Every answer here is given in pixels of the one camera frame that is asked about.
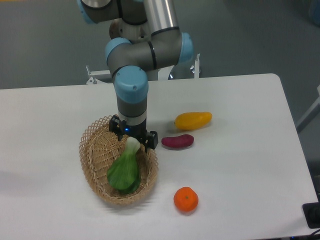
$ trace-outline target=metal arm tube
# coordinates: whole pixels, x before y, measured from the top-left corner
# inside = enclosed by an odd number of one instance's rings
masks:
[[[144,0],[151,33],[179,27],[173,0]]]

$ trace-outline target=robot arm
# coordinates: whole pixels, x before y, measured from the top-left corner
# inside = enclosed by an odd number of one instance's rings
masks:
[[[150,37],[132,44],[126,38],[112,39],[105,48],[106,63],[112,74],[118,115],[110,130],[119,138],[127,134],[155,149],[156,132],[147,132],[148,77],[146,72],[187,62],[194,51],[190,36],[181,33],[173,0],[79,0],[84,17],[98,23],[122,18],[133,28],[145,24]]]

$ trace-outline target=metal stand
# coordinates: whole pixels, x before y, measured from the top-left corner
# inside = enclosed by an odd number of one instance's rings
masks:
[[[320,85],[317,88],[319,97],[309,107],[309,109],[302,115],[296,124],[297,133],[301,133],[303,129],[320,113]]]

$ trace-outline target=gray floor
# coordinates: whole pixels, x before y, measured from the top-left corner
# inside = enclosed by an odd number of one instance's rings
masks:
[[[175,0],[180,28],[201,54],[203,77],[275,73],[293,120],[318,97],[320,27],[308,0]],[[106,68],[109,22],[87,25],[75,0],[0,3],[0,89],[80,85]],[[300,134],[320,174],[320,116]]]

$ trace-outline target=toy vegetable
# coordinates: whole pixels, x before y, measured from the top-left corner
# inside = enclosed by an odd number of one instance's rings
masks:
[[[176,191],[173,202],[180,211],[190,212],[197,207],[199,198],[195,191],[185,186]]]
[[[128,137],[124,152],[106,172],[109,184],[123,194],[133,193],[140,185],[139,166],[136,153],[140,143],[134,137]]]
[[[194,137],[189,134],[180,136],[167,136],[162,138],[161,143],[169,148],[181,149],[187,148],[194,143]]]
[[[212,119],[210,112],[186,112],[176,117],[174,124],[180,130],[196,130],[208,124]]]

